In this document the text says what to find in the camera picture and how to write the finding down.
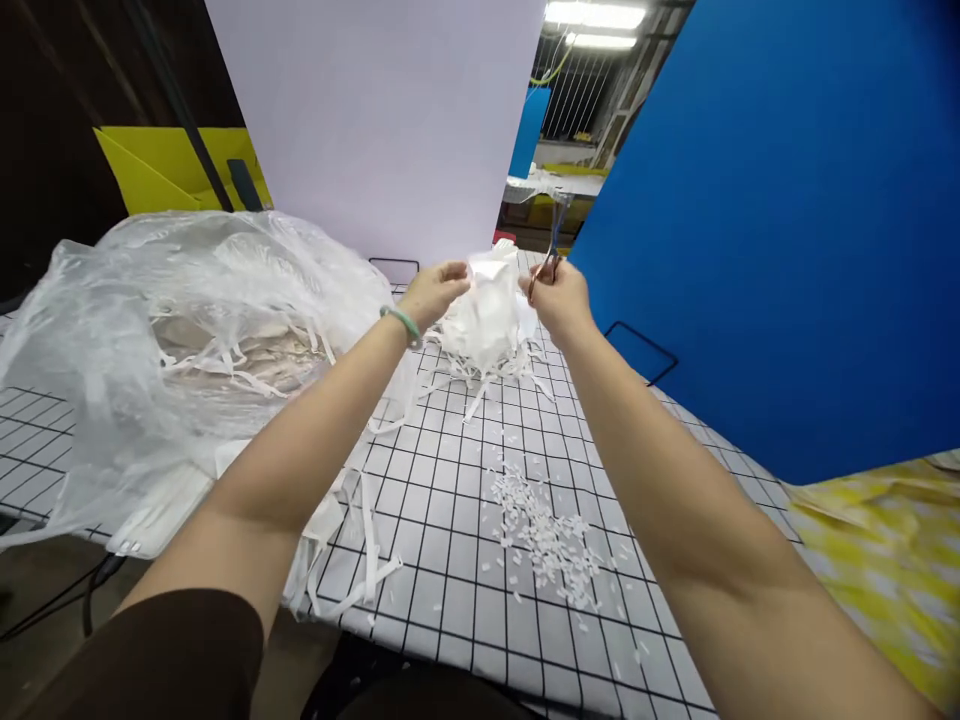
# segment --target scissors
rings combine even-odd
[[[553,204],[553,228],[550,233],[550,247],[547,249],[547,257],[540,263],[537,272],[534,273],[533,279],[530,281],[530,289],[527,291],[527,300],[531,304],[533,303],[533,286],[537,284],[538,280],[547,285],[553,285],[557,280],[557,266],[560,265],[563,260],[563,256],[557,247],[557,240],[560,237],[560,226],[563,225],[563,218],[564,215],[567,214],[570,199],[566,197],[563,198],[562,204],[560,204],[559,217],[557,216],[558,204],[560,203],[555,202]]]

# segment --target left hand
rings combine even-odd
[[[467,264],[462,260],[448,260],[417,273],[397,307],[423,334],[443,317],[450,303],[469,289]]]

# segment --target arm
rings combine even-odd
[[[721,717],[940,717],[597,330],[583,275],[533,304]]]
[[[400,302],[421,332],[469,288],[466,265],[420,273]],[[170,590],[216,588],[247,600],[264,640],[300,533],[360,437],[409,343],[386,315],[321,381],[260,431],[217,481],[117,612]]]

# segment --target grid tablecloth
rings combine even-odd
[[[542,257],[521,252],[521,272]],[[394,286],[397,294],[403,289]],[[0,319],[0,334],[12,317]],[[369,446],[365,471],[376,497],[381,564],[399,554],[405,566],[381,583],[370,608],[351,608],[340,624],[393,649],[504,683],[550,716],[585,709],[659,720],[714,717],[603,470],[563,356],[542,328],[537,339],[546,363],[535,362],[534,374],[550,383],[555,402],[529,379],[497,382],[464,424],[464,409],[477,388],[453,382],[423,398],[404,427],[377,436]],[[421,378],[442,362],[431,345],[417,360]],[[777,481],[653,391],[799,544]],[[65,402],[36,388],[0,390],[0,512],[38,521],[49,516],[69,467],[73,422]],[[579,514],[593,526],[587,545],[604,562],[593,580],[598,611],[568,609],[557,584],[535,587],[527,551],[519,550],[522,562],[516,565],[518,551],[505,552],[493,537],[502,516],[492,502],[495,476],[486,469],[500,467],[500,453],[525,467],[528,478],[549,480],[536,487],[555,515]],[[319,560],[318,595],[325,606],[339,602],[364,577],[359,513],[351,519],[347,506],[344,510],[348,520]],[[89,536],[105,542],[112,531],[91,528]],[[490,569],[483,571],[486,565]],[[635,648],[644,648],[639,665]]]

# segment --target ceiling light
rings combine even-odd
[[[547,5],[546,21],[558,25],[635,30],[646,14],[646,9],[629,5],[595,5],[554,0]]]
[[[626,38],[617,35],[582,35],[567,33],[567,45],[574,47],[607,48],[608,50],[629,50],[637,44],[636,38]]]

